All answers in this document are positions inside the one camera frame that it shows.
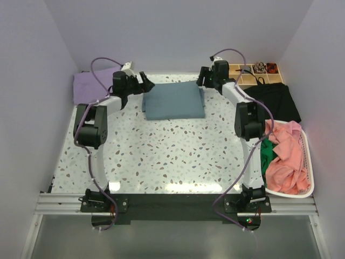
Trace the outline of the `blue t-shirt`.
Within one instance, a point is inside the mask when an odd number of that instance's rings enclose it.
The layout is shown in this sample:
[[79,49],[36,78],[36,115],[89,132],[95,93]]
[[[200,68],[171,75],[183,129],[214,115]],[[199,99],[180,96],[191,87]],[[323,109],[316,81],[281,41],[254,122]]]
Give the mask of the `blue t-shirt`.
[[204,91],[195,81],[156,84],[143,95],[147,120],[200,119],[205,117]]

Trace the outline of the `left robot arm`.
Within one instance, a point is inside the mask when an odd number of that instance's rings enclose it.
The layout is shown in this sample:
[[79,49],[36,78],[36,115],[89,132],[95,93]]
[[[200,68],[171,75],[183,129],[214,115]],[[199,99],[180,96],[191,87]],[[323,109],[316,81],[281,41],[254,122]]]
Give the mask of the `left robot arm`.
[[77,105],[73,138],[74,144],[87,152],[87,166],[90,177],[89,190],[101,192],[108,189],[109,181],[104,167],[104,144],[108,137],[108,116],[125,108],[129,95],[148,93],[155,84],[146,74],[139,72],[129,76],[123,71],[113,73],[111,91],[89,104]]

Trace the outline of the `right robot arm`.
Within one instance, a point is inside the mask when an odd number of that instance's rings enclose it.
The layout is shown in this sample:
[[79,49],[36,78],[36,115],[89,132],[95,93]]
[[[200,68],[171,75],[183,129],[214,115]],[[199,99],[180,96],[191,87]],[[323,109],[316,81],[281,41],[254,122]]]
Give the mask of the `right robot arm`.
[[236,107],[234,131],[242,144],[245,161],[240,178],[242,192],[247,193],[240,198],[240,206],[244,211],[252,212],[265,193],[260,162],[260,141],[265,133],[264,108],[230,79],[229,64],[219,57],[214,58],[211,66],[201,67],[196,84],[217,90]]

